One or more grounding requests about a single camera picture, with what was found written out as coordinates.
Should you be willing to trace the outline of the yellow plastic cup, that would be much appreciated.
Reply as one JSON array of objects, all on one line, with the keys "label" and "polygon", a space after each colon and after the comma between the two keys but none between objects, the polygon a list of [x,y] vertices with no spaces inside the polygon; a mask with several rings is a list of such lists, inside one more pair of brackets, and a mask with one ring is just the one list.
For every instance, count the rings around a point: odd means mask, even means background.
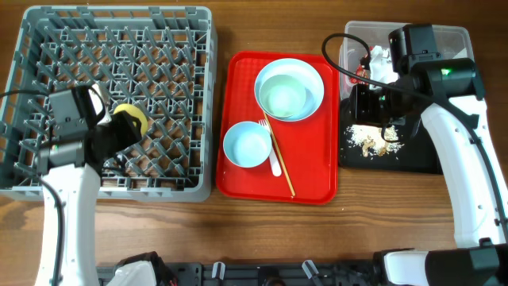
[{"label": "yellow plastic cup", "polygon": [[141,109],[128,103],[122,103],[114,109],[114,114],[119,113],[121,111],[126,111],[129,115],[137,118],[140,121],[140,134],[142,136],[144,136],[147,133],[148,119],[145,117]]}]

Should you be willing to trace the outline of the rice and food scraps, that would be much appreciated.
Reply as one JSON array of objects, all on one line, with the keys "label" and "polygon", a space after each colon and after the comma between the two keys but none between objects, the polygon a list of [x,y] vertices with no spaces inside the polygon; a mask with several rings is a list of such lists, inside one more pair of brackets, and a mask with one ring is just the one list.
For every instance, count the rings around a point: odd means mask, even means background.
[{"label": "rice and food scraps", "polygon": [[380,127],[364,125],[347,126],[344,131],[348,148],[360,148],[363,157],[381,157],[397,153],[403,147],[393,126],[385,129],[384,137],[381,133]]}]

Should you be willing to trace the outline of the red snack wrapper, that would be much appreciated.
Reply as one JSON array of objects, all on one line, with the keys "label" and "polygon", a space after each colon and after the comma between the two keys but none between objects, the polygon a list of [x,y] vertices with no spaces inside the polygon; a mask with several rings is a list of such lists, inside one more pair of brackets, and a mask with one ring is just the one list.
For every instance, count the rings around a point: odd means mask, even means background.
[{"label": "red snack wrapper", "polygon": [[[370,67],[368,65],[368,57],[363,56],[360,58],[360,63],[358,67],[356,68],[355,74],[362,78],[369,78],[370,77]],[[358,80],[355,77],[350,77],[349,82],[351,84],[364,84],[364,81]]]}]

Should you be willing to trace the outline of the pale green bowl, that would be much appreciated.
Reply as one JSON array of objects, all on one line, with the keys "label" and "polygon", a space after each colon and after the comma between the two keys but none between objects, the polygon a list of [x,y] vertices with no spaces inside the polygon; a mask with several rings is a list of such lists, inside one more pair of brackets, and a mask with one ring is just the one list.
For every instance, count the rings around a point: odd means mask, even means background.
[{"label": "pale green bowl", "polygon": [[306,89],[293,76],[274,75],[261,85],[259,100],[267,114],[276,118],[289,118],[304,107]]}]

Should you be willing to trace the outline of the white plastic fork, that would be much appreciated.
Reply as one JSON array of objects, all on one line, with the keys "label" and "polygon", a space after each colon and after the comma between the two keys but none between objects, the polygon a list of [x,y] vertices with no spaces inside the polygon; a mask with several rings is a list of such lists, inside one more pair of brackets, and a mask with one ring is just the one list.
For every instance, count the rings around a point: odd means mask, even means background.
[{"label": "white plastic fork", "polygon": [[[271,128],[268,126],[266,119],[260,119],[259,124],[266,129],[266,131],[271,135]],[[271,165],[271,172],[273,176],[279,177],[282,175],[282,169],[279,164],[279,160],[277,156],[275,155],[275,149],[274,147],[271,147],[271,152],[269,154],[269,161]]]}]

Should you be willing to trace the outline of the light blue bowl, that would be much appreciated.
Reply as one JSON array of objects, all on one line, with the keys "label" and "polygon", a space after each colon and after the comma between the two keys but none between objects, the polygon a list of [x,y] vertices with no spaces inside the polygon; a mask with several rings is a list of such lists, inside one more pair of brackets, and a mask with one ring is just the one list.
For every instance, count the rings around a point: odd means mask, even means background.
[{"label": "light blue bowl", "polygon": [[234,165],[254,168],[269,157],[272,150],[271,136],[259,123],[238,122],[226,132],[222,149]]}]

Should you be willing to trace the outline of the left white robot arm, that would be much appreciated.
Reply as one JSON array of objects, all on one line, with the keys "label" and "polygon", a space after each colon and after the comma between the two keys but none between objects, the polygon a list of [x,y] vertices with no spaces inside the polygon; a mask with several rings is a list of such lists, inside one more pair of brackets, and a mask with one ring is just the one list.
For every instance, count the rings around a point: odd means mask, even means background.
[{"label": "left white robot arm", "polygon": [[95,208],[105,160],[139,142],[148,119],[136,107],[60,119],[60,139],[40,150],[44,229],[38,285],[96,285]]}]

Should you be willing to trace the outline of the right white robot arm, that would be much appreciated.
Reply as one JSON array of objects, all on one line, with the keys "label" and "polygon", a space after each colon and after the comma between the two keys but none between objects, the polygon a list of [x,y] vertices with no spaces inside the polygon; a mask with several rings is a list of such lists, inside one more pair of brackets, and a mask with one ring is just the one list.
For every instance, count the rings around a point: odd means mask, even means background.
[{"label": "right white robot arm", "polygon": [[385,127],[416,114],[441,163],[452,203],[456,248],[379,253],[393,285],[504,285],[507,282],[507,186],[487,125],[483,81],[468,58],[444,59],[430,25],[389,34],[398,79],[352,90],[352,117]]}]

